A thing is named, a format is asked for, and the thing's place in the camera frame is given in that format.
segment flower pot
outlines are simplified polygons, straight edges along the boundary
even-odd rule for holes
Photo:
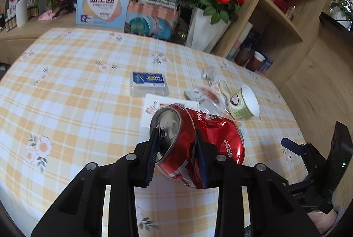
[[[27,17],[27,0],[20,0],[16,4],[17,27],[25,25],[28,21]]]
[[[209,53],[229,25],[230,23],[223,20],[211,25],[211,16],[203,16],[203,10],[194,7],[186,44],[192,49]]]
[[[332,18],[335,20],[348,20],[348,18],[345,16],[345,13],[338,7],[335,7],[332,11]],[[349,25],[351,24],[350,21],[337,21],[340,23],[343,27],[348,28]]]

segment screw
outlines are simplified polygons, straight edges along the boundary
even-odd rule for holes
[[[130,154],[126,155],[127,160],[135,160],[136,158],[137,158],[137,156],[134,153],[130,153]]]
[[[227,159],[227,157],[225,155],[223,155],[223,154],[219,154],[219,155],[216,156],[216,159],[218,161],[225,161]]]
[[[264,165],[263,163],[259,163],[256,165],[256,169],[258,171],[265,171],[266,170],[266,165]]]
[[[86,168],[87,170],[93,170],[96,168],[96,164],[94,162],[90,162],[89,164],[87,164]]]

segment can opening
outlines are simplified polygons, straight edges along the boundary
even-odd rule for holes
[[[180,131],[180,115],[176,110],[168,107],[159,109],[153,116],[150,132],[157,128],[160,138],[160,149],[156,162],[160,161],[172,149]]]

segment white card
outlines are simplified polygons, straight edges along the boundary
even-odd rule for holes
[[[161,107],[169,106],[170,104],[182,104],[186,108],[195,111],[200,111],[200,104],[196,101],[174,99],[168,97],[146,94],[145,104],[143,105],[143,113],[141,119],[141,127],[149,128],[151,120],[155,112]]]

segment yellow plaid tablecloth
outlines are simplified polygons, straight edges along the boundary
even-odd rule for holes
[[[224,58],[160,40],[54,28],[0,82],[0,198],[21,209],[14,221],[22,224],[26,215],[39,220],[87,163],[113,163],[148,140],[148,130],[140,127],[143,99],[129,95],[132,71],[163,73],[169,97],[184,98],[185,89],[203,85],[200,74],[207,66],[231,91],[247,84],[258,99],[260,116],[240,124],[244,164],[264,162],[290,183],[301,181],[307,174],[304,163],[280,141],[288,137],[300,144],[304,139],[270,80]],[[188,188],[156,170],[147,189],[135,189],[135,199],[141,236],[213,236],[217,189]],[[107,206],[106,197],[104,235]],[[33,229],[21,226],[26,232]]]

